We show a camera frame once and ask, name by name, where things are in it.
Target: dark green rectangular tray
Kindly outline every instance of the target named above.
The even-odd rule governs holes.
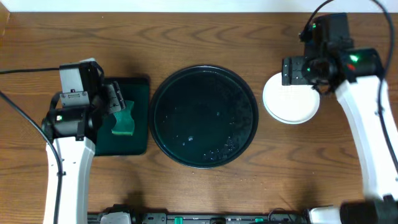
[[[117,81],[124,100],[134,102],[131,113],[136,127],[132,136],[112,134],[116,118],[111,114],[103,120],[97,135],[95,156],[141,155],[147,149],[149,83],[145,78],[107,78],[105,83]]]

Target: wire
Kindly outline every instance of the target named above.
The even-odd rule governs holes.
[[[7,70],[7,71],[2,71],[0,74],[9,74],[9,73],[17,73],[17,72],[44,72],[44,71],[53,71],[53,70],[59,70],[59,68],[38,68],[38,69],[21,69],[21,70]],[[61,199],[61,187],[62,187],[62,177],[64,175],[63,169],[62,169],[62,162],[61,159],[55,150],[53,144],[50,142],[48,137],[45,135],[45,133],[40,129],[39,125],[36,124],[36,122],[30,118],[24,111],[22,111],[12,100],[10,100],[2,91],[0,91],[0,97],[4,99],[6,103],[8,103],[14,110],[16,110],[22,117],[24,117],[30,124],[33,125],[33,127],[42,135],[44,140],[47,142],[47,144],[50,146],[51,151],[54,154],[55,161],[57,162],[57,167],[58,167],[58,185],[57,185],[57,194],[55,197],[55,210],[54,210],[54,224],[58,223],[58,215],[59,215],[59,207],[60,207],[60,199]]]
[[[322,3],[319,7],[317,7],[317,9],[310,16],[308,22],[306,23],[306,25],[304,27],[303,32],[300,35],[304,35],[305,31],[308,29],[308,26],[310,25],[312,19],[317,14],[317,12],[323,6],[327,5],[328,3],[332,2],[332,1],[334,1],[334,0],[327,0],[324,3]],[[380,84],[379,84],[379,89],[377,91],[377,113],[378,113],[379,118],[380,118],[380,124],[381,124],[381,128],[382,128],[382,131],[383,131],[384,139],[386,140],[386,144],[387,144],[388,150],[390,152],[392,161],[393,161],[394,166],[396,168],[396,171],[398,173],[398,159],[397,159],[397,156],[395,155],[394,148],[392,147],[392,144],[391,144],[391,141],[390,141],[390,137],[388,135],[386,122],[384,121],[384,115],[383,115],[383,111],[384,110],[383,110],[383,107],[381,105],[382,84],[384,83],[384,80],[386,79],[388,70],[389,70],[390,65],[391,65],[392,56],[394,54],[394,45],[395,45],[394,23],[392,22],[391,15],[388,13],[387,9],[378,0],[370,0],[370,1],[374,2],[383,11],[384,17],[386,18],[386,21],[388,22],[388,25],[389,25],[390,44],[389,44],[389,51],[388,51],[388,54],[387,54],[386,64],[384,65],[384,71],[383,71],[382,75],[379,77],[380,78]]]
[[[286,210],[283,209],[283,208],[274,208],[274,209],[272,209],[272,211],[268,214],[268,221],[271,221],[271,216],[272,216],[272,214],[274,213],[275,210],[283,210],[283,211],[286,212]],[[292,223],[294,223],[292,217],[290,217],[289,214],[286,214],[286,215],[289,217],[290,221],[291,221]]]
[[[33,69],[17,69],[17,70],[6,70],[0,71],[0,75],[20,72],[47,72],[47,71],[58,71],[59,68],[33,68]]]

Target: green light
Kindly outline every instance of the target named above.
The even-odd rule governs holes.
[[[355,56],[355,55],[350,55],[349,57],[350,57],[350,59],[351,59],[353,62],[358,62],[358,60],[359,60],[359,57],[357,57],[357,56]]]

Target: red light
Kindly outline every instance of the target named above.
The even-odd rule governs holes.
[[[355,71],[355,70],[356,70],[355,66],[352,65],[352,64],[347,64],[347,67],[348,67],[348,69],[350,69],[351,71]]]

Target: white background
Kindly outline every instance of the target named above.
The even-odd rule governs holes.
[[[0,0],[10,12],[312,12],[325,0]],[[398,0],[379,0],[398,12]],[[322,12],[380,12],[370,0],[335,0]]]

